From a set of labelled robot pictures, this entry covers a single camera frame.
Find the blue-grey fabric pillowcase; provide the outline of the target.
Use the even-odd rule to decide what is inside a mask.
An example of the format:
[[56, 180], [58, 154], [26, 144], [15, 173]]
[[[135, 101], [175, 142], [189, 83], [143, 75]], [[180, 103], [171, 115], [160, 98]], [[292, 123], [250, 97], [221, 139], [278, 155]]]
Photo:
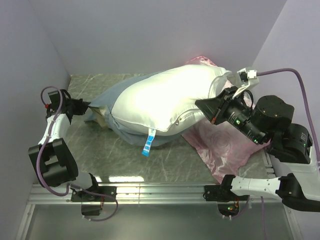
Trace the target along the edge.
[[148, 129], [155, 129], [152, 145], [164, 145], [179, 137], [168, 133], [173, 114], [165, 99], [172, 97], [170, 90], [179, 81], [179, 75], [172, 71], [122, 80], [90, 103], [92, 118], [135, 146], [144, 146]]

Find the white pillow insert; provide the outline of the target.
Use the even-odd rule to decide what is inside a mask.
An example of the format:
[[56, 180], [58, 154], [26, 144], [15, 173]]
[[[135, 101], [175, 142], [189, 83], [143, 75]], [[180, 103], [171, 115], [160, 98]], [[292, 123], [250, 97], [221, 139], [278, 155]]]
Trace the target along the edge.
[[218, 66], [184, 65], [127, 87], [115, 101], [111, 115], [121, 125], [159, 136], [181, 133], [205, 118], [195, 105], [221, 93], [231, 71]]

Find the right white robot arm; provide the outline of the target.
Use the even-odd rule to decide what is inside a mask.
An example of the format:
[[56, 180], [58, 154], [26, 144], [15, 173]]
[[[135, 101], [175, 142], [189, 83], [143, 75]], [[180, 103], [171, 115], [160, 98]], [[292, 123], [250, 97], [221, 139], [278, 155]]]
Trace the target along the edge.
[[320, 210], [320, 172], [313, 154], [315, 141], [302, 125], [292, 123], [294, 107], [275, 95], [261, 97], [248, 106], [236, 87], [218, 96], [197, 100], [195, 105], [214, 125], [230, 123], [256, 145], [267, 144], [266, 152], [285, 164], [290, 173], [269, 179], [227, 174], [219, 186], [205, 186], [207, 201], [229, 202], [246, 196], [280, 200], [301, 212]]

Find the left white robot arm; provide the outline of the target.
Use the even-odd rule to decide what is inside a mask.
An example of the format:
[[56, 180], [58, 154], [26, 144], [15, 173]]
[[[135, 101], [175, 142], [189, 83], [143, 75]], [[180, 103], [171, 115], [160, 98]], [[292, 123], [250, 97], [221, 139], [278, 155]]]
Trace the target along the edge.
[[54, 88], [48, 93], [46, 129], [39, 143], [28, 149], [28, 156], [40, 185], [55, 196], [69, 191], [83, 202], [103, 197], [97, 179], [91, 173], [80, 172], [64, 138], [73, 116], [86, 113], [89, 102], [74, 99], [65, 89]]

